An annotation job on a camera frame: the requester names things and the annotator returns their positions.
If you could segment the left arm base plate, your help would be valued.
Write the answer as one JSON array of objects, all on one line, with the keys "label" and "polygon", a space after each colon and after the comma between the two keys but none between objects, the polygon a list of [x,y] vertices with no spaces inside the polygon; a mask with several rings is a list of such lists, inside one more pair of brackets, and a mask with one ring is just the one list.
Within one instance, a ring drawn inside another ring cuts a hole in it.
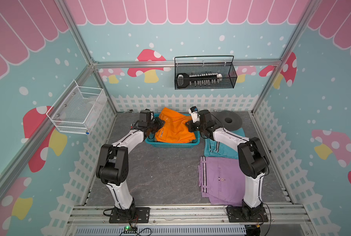
[{"label": "left arm base plate", "polygon": [[107,214],[110,223],[148,223],[151,208],[137,207],[135,209],[119,209],[113,208]]}]

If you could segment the purple pants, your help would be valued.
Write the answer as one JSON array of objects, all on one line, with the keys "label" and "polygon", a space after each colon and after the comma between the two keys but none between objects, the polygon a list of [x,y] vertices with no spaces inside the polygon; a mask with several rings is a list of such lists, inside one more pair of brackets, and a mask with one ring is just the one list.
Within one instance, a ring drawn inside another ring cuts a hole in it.
[{"label": "purple pants", "polygon": [[237,159],[201,156],[198,170],[202,197],[214,205],[242,206],[247,176]]}]

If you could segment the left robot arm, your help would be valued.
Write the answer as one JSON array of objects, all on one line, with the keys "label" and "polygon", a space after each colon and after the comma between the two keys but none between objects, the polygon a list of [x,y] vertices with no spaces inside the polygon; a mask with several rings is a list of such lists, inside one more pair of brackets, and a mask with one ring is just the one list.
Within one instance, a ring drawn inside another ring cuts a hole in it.
[{"label": "left robot arm", "polygon": [[165,122],[158,117],[144,117],[133,124],[128,134],[113,144],[104,144],[99,153],[96,177],[106,185],[114,199],[118,212],[135,211],[134,198],[127,185],[129,153],[149,135],[155,134]]}]

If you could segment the teal pants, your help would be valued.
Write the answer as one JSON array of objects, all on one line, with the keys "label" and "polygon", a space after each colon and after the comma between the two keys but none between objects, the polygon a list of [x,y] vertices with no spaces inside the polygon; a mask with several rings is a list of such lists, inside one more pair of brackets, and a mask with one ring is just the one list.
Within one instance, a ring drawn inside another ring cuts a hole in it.
[{"label": "teal pants", "polygon": [[224,157],[230,159],[239,159],[237,147],[249,141],[249,138],[244,137],[243,129],[238,131],[228,131],[225,128],[218,128],[211,135],[212,139],[205,139],[205,157]]}]

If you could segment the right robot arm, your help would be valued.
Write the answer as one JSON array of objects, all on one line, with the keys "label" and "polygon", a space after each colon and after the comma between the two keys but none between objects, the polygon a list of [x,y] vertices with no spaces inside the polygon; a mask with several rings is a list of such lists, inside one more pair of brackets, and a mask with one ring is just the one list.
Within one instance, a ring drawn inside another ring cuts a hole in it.
[{"label": "right robot arm", "polygon": [[192,121],[186,123],[189,131],[199,131],[202,137],[223,143],[234,149],[238,155],[239,167],[245,175],[245,195],[242,200],[242,214],[250,219],[264,209],[262,200],[263,178],[270,173],[269,160],[259,138],[246,138],[226,130],[217,124],[208,110],[198,111],[191,107]]}]

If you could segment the orange pants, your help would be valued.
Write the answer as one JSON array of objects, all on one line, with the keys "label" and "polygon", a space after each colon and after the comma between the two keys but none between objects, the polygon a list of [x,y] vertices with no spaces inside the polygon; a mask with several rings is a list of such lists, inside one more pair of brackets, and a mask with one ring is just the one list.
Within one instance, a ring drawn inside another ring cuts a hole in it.
[{"label": "orange pants", "polygon": [[165,122],[164,126],[156,132],[155,138],[158,142],[183,144],[190,143],[196,139],[193,132],[189,132],[186,123],[192,121],[191,116],[164,108],[158,116]]}]

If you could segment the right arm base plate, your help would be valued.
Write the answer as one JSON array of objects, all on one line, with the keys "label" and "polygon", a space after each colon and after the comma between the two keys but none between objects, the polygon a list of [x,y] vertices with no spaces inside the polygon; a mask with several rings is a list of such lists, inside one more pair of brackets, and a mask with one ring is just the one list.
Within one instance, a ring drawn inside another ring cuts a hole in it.
[{"label": "right arm base plate", "polygon": [[230,223],[255,223],[262,225],[269,221],[268,214],[262,205],[255,208],[227,206],[226,213]]}]

